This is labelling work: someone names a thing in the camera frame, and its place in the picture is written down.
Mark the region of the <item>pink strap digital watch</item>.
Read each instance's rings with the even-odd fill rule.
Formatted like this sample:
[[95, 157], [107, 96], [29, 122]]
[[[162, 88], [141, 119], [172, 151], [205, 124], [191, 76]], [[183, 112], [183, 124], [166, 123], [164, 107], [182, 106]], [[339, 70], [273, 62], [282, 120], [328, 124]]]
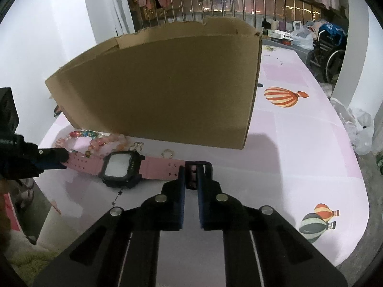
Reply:
[[145, 157], [136, 151], [112, 152], [105, 157], [86, 157], [71, 152], [63, 165], [102, 179], [108, 187], [133, 188], [141, 180], [171, 181], [179, 177], [180, 170], [192, 167], [189, 161]]

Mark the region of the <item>gold earring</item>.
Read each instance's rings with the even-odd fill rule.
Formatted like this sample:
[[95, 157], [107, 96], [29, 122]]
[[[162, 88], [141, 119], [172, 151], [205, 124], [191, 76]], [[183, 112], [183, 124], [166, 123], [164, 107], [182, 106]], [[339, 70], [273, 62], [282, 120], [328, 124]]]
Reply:
[[143, 150], [143, 145], [144, 143], [143, 142], [134, 142], [130, 147], [129, 147], [129, 151], [135, 151], [135, 152], [138, 152], [140, 153], [142, 150]]

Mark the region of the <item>pink balloon pattern tablecloth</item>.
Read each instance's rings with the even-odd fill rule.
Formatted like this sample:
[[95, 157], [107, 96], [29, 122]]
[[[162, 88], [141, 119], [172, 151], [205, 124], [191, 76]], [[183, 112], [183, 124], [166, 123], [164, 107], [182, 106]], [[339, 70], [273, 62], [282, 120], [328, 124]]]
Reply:
[[264, 50], [245, 147], [241, 150], [149, 139], [143, 155], [209, 161], [224, 192], [244, 205], [274, 207], [338, 266], [367, 227], [367, 192], [349, 137], [301, 59]]

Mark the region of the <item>brown cardboard box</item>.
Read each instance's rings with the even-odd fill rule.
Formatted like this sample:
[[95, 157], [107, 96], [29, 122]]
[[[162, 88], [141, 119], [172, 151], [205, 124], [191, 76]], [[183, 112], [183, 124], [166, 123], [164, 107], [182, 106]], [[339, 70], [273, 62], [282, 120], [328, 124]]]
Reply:
[[241, 149], [262, 35], [235, 17], [174, 22], [108, 39], [46, 80], [80, 129]]

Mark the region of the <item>wheelchair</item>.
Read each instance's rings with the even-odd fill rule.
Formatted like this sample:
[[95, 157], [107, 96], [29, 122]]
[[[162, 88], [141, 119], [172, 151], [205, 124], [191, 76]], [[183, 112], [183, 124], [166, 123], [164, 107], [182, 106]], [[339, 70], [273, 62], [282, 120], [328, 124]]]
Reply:
[[315, 31], [314, 50], [309, 66], [314, 75], [326, 83], [335, 85], [344, 62], [347, 45], [347, 33], [338, 25], [329, 22], [318, 22], [312, 26]]

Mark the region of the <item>grey low cabinet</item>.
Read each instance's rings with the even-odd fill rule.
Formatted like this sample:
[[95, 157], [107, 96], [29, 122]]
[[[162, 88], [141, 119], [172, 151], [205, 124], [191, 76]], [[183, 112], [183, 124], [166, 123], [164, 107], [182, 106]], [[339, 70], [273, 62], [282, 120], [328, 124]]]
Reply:
[[267, 39], [267, 38], [262, 39], [262, 44], [268, 45], [268, 46], [280, 47], [283, 49], [294, 50], [305, 65], [308, 65], [310, 63], [310, 58], [312, 55], [311, 50], [303, 49], [303, 48], [298, 47], [296, 45], [285, 45], [285, 44], [279, 43], [275, 40]]

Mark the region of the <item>white plastic bag on cabinet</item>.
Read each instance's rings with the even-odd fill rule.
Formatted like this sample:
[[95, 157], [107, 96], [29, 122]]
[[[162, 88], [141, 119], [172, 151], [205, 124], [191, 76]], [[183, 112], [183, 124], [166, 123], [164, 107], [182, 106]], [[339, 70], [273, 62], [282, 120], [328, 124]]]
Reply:
[[293, 22], [291, 32], [292, 45], [296, 45], [305, 50], [314, 50], [314, 37], [310, 29], [306, 28], [301, 21]]

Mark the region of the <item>metal balcony railing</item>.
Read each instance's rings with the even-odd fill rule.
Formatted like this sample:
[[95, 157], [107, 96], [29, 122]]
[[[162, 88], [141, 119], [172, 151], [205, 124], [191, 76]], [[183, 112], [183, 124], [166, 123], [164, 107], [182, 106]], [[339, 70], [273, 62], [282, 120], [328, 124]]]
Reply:
[[306, 23], [320, 20], [325, 6], [312, 0], [169, 0], [166, 8], [139, 10], [140, 26], [152, 27], [172, 22], [203, 22], [207, 17], [236, 17], [260, 28], [269, 23]]

